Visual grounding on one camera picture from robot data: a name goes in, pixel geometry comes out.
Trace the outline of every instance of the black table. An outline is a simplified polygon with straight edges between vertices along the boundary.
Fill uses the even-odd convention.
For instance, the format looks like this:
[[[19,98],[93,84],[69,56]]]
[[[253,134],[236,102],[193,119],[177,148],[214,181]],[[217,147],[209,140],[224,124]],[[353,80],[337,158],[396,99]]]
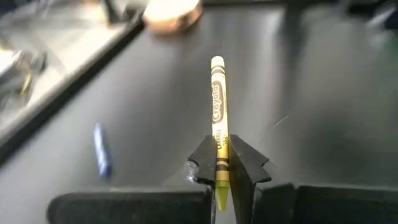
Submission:
[[[144,30],[1,167],[0,220],[45,223],[65,192],[163,184],[211,133],[214,55],[226,60],[229,132],[281,173],[396,185],[396,44],[330,7],[214,7],[185,35]],[[97,122],[109,135],[109,182],[98,176]]]

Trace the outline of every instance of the crayon wrapper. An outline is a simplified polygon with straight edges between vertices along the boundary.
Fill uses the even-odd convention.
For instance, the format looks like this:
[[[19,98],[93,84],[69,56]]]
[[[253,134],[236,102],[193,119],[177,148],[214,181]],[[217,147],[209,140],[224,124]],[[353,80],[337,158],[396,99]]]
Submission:
[[[214,73],[211,76],[213,97],[213,138],[217,144],[217,165],[228,167],[228,116],[225,75]],[[227,170],[217,170],[216,180],[229,181]]]

